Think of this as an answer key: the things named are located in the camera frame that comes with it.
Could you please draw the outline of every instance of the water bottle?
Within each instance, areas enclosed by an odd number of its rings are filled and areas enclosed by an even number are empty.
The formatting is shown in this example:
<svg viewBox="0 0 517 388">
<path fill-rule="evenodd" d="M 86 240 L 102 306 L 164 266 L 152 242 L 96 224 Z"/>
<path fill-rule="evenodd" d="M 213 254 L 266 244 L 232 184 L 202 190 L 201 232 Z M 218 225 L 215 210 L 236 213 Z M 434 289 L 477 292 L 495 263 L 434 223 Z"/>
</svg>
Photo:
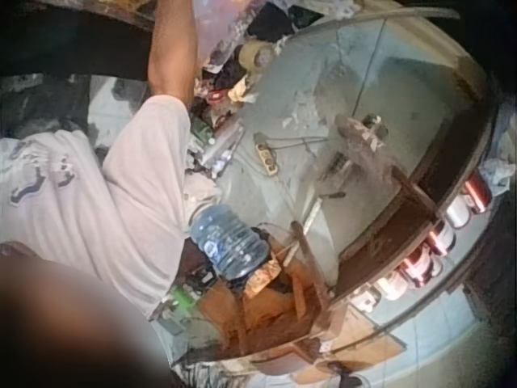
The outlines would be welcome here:
<svg viewBox="0 0 517 388">
<path fill-rule="evenodd" d="M 228 205 L 213 205 L 197 214 L 191 237 L 228 281 L 253 272 L 269 256 L 267 243 Z"/>
</svg>

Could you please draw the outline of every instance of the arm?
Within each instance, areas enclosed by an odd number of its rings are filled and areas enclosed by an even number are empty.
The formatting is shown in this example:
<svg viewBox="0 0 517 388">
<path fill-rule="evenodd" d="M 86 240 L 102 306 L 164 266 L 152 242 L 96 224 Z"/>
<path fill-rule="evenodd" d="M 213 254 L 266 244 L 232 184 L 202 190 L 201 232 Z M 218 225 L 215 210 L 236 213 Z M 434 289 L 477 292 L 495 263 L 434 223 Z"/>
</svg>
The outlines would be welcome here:
<svg viewBox="0 0 517 388">
<path fill-rule="evenodd" d="M 197 72 L 197 33 L 192 0 L 158 0 L 148 77 L 155 95 L 172 95 L 188 106 Z"/>
</svg>

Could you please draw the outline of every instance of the plastic bottle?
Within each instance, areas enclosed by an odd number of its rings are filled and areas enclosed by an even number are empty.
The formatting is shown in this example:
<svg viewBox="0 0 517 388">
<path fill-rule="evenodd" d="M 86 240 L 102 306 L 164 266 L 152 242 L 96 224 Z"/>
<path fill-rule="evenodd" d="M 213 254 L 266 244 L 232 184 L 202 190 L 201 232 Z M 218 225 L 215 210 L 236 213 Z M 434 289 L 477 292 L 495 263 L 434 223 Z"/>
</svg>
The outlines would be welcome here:
<svg viewBox="0 0 517 388">
<path fill-rule="evenodd" d="M 191 237 L 226 279 L 236 280 L 269 257 L 269 246 L 228 205 L 213 205 L 194 216 Z"/>
</svg>

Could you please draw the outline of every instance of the wooden shelf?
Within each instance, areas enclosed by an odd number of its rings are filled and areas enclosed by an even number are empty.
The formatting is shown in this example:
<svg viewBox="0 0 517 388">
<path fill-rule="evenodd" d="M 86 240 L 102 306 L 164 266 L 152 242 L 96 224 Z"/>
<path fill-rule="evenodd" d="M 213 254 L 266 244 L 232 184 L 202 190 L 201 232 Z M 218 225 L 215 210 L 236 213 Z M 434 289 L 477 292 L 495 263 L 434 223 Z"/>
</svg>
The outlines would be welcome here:
<svg viewBox="0 0 517 388">
<path fill-rule="evenodd" d="M 438 205 L 452 203 L 489 145 L 486 103 L 475 103 L 445 124 L 410 179 Z M 432 228 L 421 207 L 399 192 L 380 216 L 340 255 L 336 300 L 394 270 Z"/>
</svg>

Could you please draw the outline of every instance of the white t-shirt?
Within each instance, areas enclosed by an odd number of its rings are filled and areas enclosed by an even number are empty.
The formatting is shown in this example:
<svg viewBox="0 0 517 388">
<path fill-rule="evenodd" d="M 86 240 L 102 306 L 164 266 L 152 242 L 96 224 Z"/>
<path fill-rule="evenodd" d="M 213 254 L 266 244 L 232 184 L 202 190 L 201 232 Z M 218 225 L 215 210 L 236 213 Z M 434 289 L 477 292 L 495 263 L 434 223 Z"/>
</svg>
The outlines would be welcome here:
<svg viewBox="0 0 517 388">
<path fill-rule="evenodd" d="M 154 96 L 101 168 L 85 134 L 0 140 L 0 243 L 113 285 L 149 317 L 178 271 L 186 225 L 183 181 L 190 121 Z"/>
</svg>

